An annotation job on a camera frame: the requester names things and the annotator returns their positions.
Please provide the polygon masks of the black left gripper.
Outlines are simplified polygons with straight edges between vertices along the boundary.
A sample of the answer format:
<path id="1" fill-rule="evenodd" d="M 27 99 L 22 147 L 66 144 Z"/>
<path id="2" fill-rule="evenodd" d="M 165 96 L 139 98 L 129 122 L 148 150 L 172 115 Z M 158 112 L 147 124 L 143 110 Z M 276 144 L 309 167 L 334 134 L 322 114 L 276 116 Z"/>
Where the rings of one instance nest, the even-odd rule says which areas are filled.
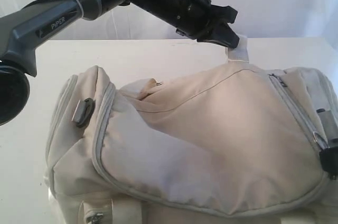
<path id="1" fill-rule="evenodd" d="M 238 12 L 210 0 L 132 0 L 132 3 L 176 28 L 179 35 L 235 49 L 240 38 L 230 28 Z"/>

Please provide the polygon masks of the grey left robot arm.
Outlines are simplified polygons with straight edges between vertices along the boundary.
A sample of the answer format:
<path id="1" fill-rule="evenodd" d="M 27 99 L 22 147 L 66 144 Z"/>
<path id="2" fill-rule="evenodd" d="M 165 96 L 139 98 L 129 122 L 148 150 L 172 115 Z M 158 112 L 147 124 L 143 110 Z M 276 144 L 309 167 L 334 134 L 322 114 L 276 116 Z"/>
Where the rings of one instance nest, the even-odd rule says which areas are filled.
<path id="1" fill-rule="evenodd" d="M 238 12 L 211 0 L 36 0 L 1 18 L 1 124 L 14 119 L 37 75 L 36 48 L 78 19 L 93 21 L 118 6 L 134 4 L 175 27 L 191 40 L 234 49 L 231 29 Z"/>

